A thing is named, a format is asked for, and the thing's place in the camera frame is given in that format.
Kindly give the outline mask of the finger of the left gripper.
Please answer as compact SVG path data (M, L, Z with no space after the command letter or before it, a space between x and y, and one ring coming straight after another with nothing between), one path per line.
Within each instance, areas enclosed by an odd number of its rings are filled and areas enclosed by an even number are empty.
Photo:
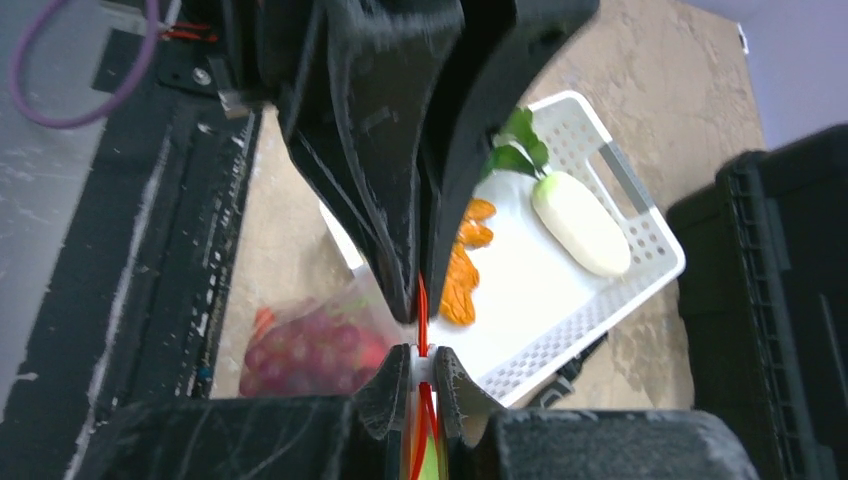
M458 1L262 1L258 60L291 159L374 272L393 318L436 307L464 210L435 133Z
M421 275L438 311L454 238L491 138L556 53L597 13L595 0L464 1L421 136Z

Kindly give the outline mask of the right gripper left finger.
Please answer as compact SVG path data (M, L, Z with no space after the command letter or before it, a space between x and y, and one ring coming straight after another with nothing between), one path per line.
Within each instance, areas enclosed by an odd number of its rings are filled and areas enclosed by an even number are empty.
M79 479L398 479L412 352L353 395L136 403L93 435Z

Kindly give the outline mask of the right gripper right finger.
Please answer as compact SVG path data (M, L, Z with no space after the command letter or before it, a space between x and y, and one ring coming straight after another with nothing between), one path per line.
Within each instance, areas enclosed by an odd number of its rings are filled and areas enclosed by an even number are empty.
M737 436L688 410L509 409L454 351L432 359L441 468L450 479L755 479Z

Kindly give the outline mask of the red grape bunch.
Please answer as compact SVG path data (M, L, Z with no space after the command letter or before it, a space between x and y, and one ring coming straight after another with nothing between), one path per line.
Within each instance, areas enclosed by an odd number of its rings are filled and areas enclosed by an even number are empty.
M248 342L241 397L352 394L401 339L393 320L363 302L271 309L273 326Z

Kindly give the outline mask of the clear zip top bag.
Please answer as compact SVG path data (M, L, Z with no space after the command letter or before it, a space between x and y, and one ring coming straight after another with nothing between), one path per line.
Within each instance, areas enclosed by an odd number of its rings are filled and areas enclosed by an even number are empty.
M370 276L257 310L238 393L263 433L243 479L437 479L433 414L390 352L404 343Z

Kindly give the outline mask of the orange plastic carrot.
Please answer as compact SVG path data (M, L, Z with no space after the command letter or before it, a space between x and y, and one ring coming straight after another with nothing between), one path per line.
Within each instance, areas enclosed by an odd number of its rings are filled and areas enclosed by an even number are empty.
M274 312L270 307L259 308L254 318L253 337L261 339L267 330L273 326L274 321Z

